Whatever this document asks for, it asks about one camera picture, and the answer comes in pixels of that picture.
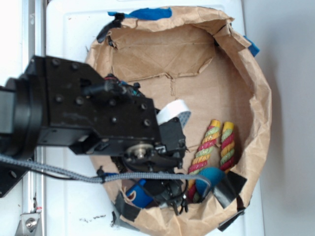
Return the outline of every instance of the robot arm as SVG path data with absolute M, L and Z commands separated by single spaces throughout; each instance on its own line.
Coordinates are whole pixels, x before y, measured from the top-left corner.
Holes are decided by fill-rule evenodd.
M 32 158 L 37 146 L 59 146 L 119 157 L 138 172 L 182 167 L 186 143 L 179 119 L 158 125 L 153 100 L 138 83 L 104 79 L 84 63 L 33 57 L 19 79 L 0 88 L 0 110 L 0 153 L 13 158 Z M 15 184 L 0 168 L 3 197 Z

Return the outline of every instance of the screw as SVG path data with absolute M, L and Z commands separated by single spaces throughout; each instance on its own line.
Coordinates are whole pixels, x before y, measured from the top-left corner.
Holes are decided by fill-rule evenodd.
M 54 67 L 58 67 L 60 65 L 60 59 L 54 58 L 52 59 L 51 63 L 53 64 Z
M 139 89 L 141 88 L 140 84 L 137 82 L 137 83 L 134 83 L 133 86 L 136 88 L 136 89 Z
M 37 221 L 33 218 L 30 218 L 25 222 L 25 226 L 28 229 L 33 229 L 36 227 L 36 225 L 37 225 Z
M 143 121 L 144 126 L 149 127 L 151 125 L 151 121 L 149 119 L 145 119 Z
M 56 102 L 58 102 L 58 103 L 62 103 L 63 102 L 63 96 L 62 95 L 60 95 L 60 94 L 57 94 L 56 96 L 55 96 L 55 101 Z
M 16 178 L 17 175 L 14 171 L 9 171 L 9 175 L 12 177 L 12 178 Z
M 148 108 L 148 105 L 147 104 L 145 104 L 145 103 L 142 103 L 141 104 L 141 109 L 144 111 L 144 110 L 146 110 Z
M 77 105 L 79 105 L 79 106 L 83 105 L 83 103 L 84 103 L 83 97 L 78 96 L 78 97 L 75 99 L 75 103 L 76 103 Z
M 149 172 L 153 172 L 153 167 L 152 167 L 152 165 L 148 165 L 148 170 L 149 170 Z
M 112 123 L 113 123 L 113 124 L 116 124 L 116 123 L 117 123 L 117 118 L 116 118 L 116 117 L 113 117 L 113 118 L 112 118 Z
M 183 163 L 182 163 L 182 162 L 179 162 L 178 165 L 177 165 L 177 168 L 178 168 L 178 169 L 181 169 L 182 167 L 183 167 Z
M 71 65 L 71 68 L 73 69 L 73 70 L 78 70 L 79 69 L 79 63 L 76 63 L 76 62 L 74 62 L 74 63 L 72 63 L 72 65 Z
M 178 142 L 178 145 L 179 145 L 180 148 L 183 148 L 183 147 L 186 146 L 186 143 L 185 143 L 184 140 L 180 140 L 180 141 Z
M 115 106 L 116 106 L 116 100 L 113 99 L 113 98 L 110 99 L 110 100 L 109 100 L 109 105 L 112 106 L 112 107 L 115 107 Z

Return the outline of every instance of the white surface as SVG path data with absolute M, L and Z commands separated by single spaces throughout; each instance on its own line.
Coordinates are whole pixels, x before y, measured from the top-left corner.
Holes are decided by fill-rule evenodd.
M 0 85 L 22 73 L 22 1 L 8 1 L 0 8 Z M 0 236 L 15 234 L 22 214 L 22 182 L 0 199 Z
M 105 24 L 113 20 L 107 11 L 131 12 L 138 8 L 163 5 L 202 5 L 225 11 L 236 18 L 233 23 L 244 33 L 240 1 L 107 1 L 53 0 L 47 9 L 46 53 L 66 59 L 84 61 L 87 48 Z M 93 176 L 95 170 L 88 157 L 75 156 L 67 149 L 48 148 L 47 163 Z M 125 228 L 110 227 L 112 206 L 100 185 L 47 179 L 47 236 L 52 235 L 143 235 Z M 214 230 L 212 236 L 263 236 L 260 188 L 257 185 L 252 203 L 224 233 Z
M 177 117 L 182 125 L 185 127 L 191 115 L 189 107 L 184 100 L 178 99 L 168 103 L 157 115 L 157 124 L 163 124 L 169 120 Z
M 261 176 L 265 233 L 314 235 L 315 1 L 244 0 L 244 12 L 273 93 L 271 144 Z

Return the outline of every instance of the blue tape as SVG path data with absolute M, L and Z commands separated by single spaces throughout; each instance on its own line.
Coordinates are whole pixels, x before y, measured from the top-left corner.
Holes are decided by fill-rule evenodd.
M 251 43 L 248 49 L 250 50 L 252 55 L 255 57 L 260 52 L 260 49 L 251 40 L 249 40 L 245 35 L 244 35 L 244 38 L 247 39 Z
M 116 11 L 108 12 L 109 16 L 115 16 Z M 140 20 L 150 20 L 156 21 L 163 18 L 170 18 L 172 16 L 171 8 L 168 9 L 161 9 L 161 8 L 143 8 L 139 10 L 135 10 L 129 14 L 125 14 L 126 18 L 138 18 Z

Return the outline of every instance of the bolt head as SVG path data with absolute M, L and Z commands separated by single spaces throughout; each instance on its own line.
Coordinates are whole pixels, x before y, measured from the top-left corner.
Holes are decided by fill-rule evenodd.
M 77 63 L 77 62 L 74 62 L 74 63 L 71 64 L 72 70 L 78 70 L 79 67 L 80 67 L 80 65 L 79 65 L 79 63 Z
M 30 218 L 25 222 L 25 226 L 28 229 L 33 229 L 36 227 L 36 225 L 37 225 L 37 221 L 33 218 Z
M 117 103 L 116 103 L 116 100 L 115 100 L 115 99 L 112 98 L 112 99 L 109 100 L 109 105 L 110 105 L 111 107 L 115 107 L 116 104 L 117 104 Z
M 145 119 L 143 121 L 143 124 L 144 124 L 144 126 L 149 127 L 149 126 L 151 126 L 151 121 L 149 119 Z
M 148 108 L 148 105 L 147 104 L 145 104 L 145 103 L 142 103 L 141 104 L 141 109 L 144 111 L 144 110 L 146 110 Z
M 54 66 L 54 67 L 58 67 L 58 66 L 60 66 L 60 59 L 58 59 L 58 58 L 53 58 L 52 59 L 52 61 L 51 61 L 51 63 L 52 63 L 52 65 Z
M 76 99 L 75 99 L 75 103 L 77 104 L 77 105 L 83 105 L 84 104 L 84 98 L 83 97 L 77 97 Z
M 113 118 L 111 119 L 111 121 L 112 121 L 113 124 L 116 124 L 118 120 L 117 120 L 116 117 L 113 117 Z
M 56 101 L 56 102 L 62 103 L 63 100 L 64 100 L 64 97 L 63 97 L 62 95 L 57 94 L 57 95 L 55 96 L 55 101 Z

